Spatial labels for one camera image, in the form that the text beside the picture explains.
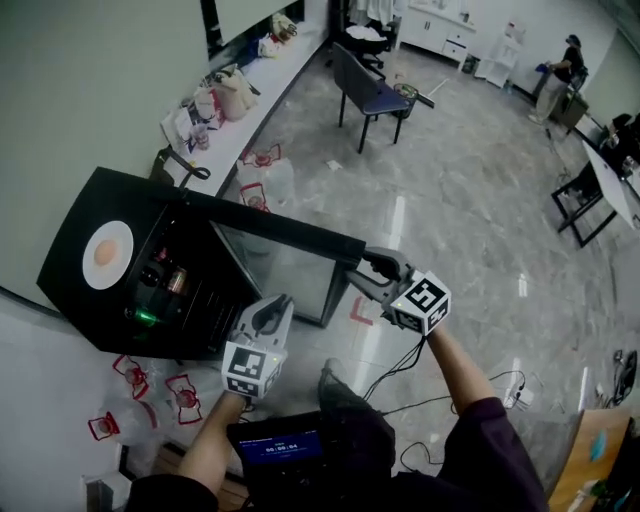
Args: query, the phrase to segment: shoe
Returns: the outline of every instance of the shoe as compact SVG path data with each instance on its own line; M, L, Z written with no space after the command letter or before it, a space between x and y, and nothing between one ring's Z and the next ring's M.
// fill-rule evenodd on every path
M330 357L324 363L324 369L331 372L331 374L341 382L344 382L347 370L342 365L339 359Z

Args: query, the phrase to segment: black cable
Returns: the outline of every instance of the black cable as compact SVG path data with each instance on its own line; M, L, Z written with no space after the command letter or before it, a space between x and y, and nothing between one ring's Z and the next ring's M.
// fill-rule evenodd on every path
M496 380L496 379L499 379L500 377L503 377L504 375L509 375L509 374L511 374L511 373L518 373L518 374L520 374L520 376L522 377L522 384L520 384L520 385L518 386L519 391L522 391L522 390L525 388L525 386L526 386L527 379L526 379L526 377L525 377L524 372L522 372L521 370L509 370L509 371L506 371L506 372L499 373L499 374L498 374L498 375L496 375L495 377L491 377L491 378L489 379L489 381L494 381L494 380ZM515 407L515 405L518 403L518 398L519 398L519 396L520 396L520 393L519 393L519 392L517 392L517 393L516 393L516 397L515 397L515 402L514 402L514 404L510 407L510 409L513 409L513 408ZM428 403L430 403L430 402L435 402L435 401L437 401L437 400L444 400L445 398L451 398L451 395L439 396L439 397L437 397L437 398L429 398L428 400L424 400L424 401L422 401L422 402L418 402L418 403L416 403L416 404L405 405L404 407L398 407L397 409L393 409L392 411L383 412L383 413L381 413L381 414L382 414L383 416L387 416L387 415L389 415L389 414L394 414L394 413L396 413L396 412L404 411L404 410L406 410L406 409L412 409L412 408L414 408L414 407L419 407L419 406L421 406L421 405L426 405L426 404L428 404Z
M407 446L405 450L402 452L402 454L400 455L400 464L402 464L407 471L411 471L412 473L420 473L420 471L418 471L417 469L413 469L407 466L404 463L404 460L402 460L402 458L404 457L404 454L407 453L411 448L413 448L416 445L422 446L424 448L424 451L427 452L427 462L429 464L431 464L432 466L442 466L444 464L444 462L432 462L431 453L429 452L429 448L427 448L427 445L424 444L422 441L416 441L415 443Z
M371 386L369 386L369 389L363 395L362 398L365 401L369 401L369 399L371 398L371 395L373 395L373 392L376 390L378 385L384 379L386 379L387 377L392 377L397 373L404 372L415 367L415 365L418 364L418 360L420 359L420 355L422 354L422 349L424 348L426 341L427 341L427 337L423 336L415 347L409 350L409 352L407 352L402 358L400 358L400 360L396 364L394 364L390 370L388 370L387 372L382 374L380 377L378 377L378 379L376 379L376 381L373 384L371 384ZM415 358L413 362L409 364L409 366L403 366L406 363L408 363L411 360L411 358L414 356Z

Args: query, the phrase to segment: leg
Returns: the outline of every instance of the leg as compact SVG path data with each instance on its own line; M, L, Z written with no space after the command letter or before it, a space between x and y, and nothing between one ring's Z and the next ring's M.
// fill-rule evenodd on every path
M397 144L398 143L398 137L400 136L400 127L402 126L402 120L404 119L404 110L401 112L398 112L398 125L396 126L396 136L393 139L393 143Z
M342 101L340 102L340 122L338 126L342 127L342 120L344 119L344 104L347 101L347 93L342 93Z
M546 120L553 112L562 93L566 90L567 84L557 78L555 75L549 76L547 83L544 84L538 103L536 103L536 116L540 121Z
M600 231L602 231L604 228L607 227L607 225L609 224L609 222L611 222L616 215L618 215L618 213L614 210L611 212L611 215L609 215L606 219L604 219L604 221L602 222L602 224L600 224L594 231L593 233L591 233L587 238L585 238L582 242L580 242L580 247L584 247L585 245L587 245L589 242L591 242L591 240L593 240L598 233L600 233Z
M562 233L570 225L573 225L575 221L577 221L585 213L591 210L591 208L593 208L598 203L598 201L600 201L600 199L602 199L602 194L598 194L592 197L591 199L589 199L589 201L586 204L578 208L573 214L569 216L569 218L567 218L562 224L560 224L560 227L558 228L558 233Z
M600 183L598 183L591 162L587 162L587 165L584 166L578 177L574 180L572 188L580 191L582 197L585 199L590 199L593 195L600 192Z
M364 148L364 139L367 136L367 130L369 129L370 120L371 116L366 116L364 119L364 128L362 130L362 137L360 138L360 147L358 148L358 153L362 153L362 149Z
M349 487L370 488L373 482L385 482L391 476L395 431L379 411L341 380L344 373L336 359L325 363L318 383L320 411L325 421L340 428L345 445L352 447L342 454L343 466L350 473Z

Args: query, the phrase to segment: white wall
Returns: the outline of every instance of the white wall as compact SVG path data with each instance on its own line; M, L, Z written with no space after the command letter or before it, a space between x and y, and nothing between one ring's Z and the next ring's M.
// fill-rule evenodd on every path
M532 92L541 62L559 61L566 50L565 39L576 34L582 41L585 65L594 76L611 46L616 24L595 0L467 0L471 19L478 29L470 52L482 58L504 31L510 18L526 28L524 49L511 80Z
M640 111L640 55L620 32L584 91L589 113L601 125Z
M113 360L70 325L0 296L1 510L86 510L82 476L117 468L116 444L87 427Z
M295 0L215 0L222 40L228 43L249 27Z
M206 73L199 0L0 7L0 286L36 278L96 166L147 176L170 102Z
M329 34L329 0L306 0L304 3L304 20Z

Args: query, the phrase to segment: white cabinet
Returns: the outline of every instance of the white cabinet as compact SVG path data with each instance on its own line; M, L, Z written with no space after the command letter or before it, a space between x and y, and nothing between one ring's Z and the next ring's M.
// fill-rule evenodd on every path
M424 12L407 11L402 19L401 33L406 30L407 43L440 53L444 46L449 27L446 22Z
M475 35L475 28L464 23L457 14L440 11L422 4L411 4L402 17L400 43L409 43L460 63L467 58L467 47Z

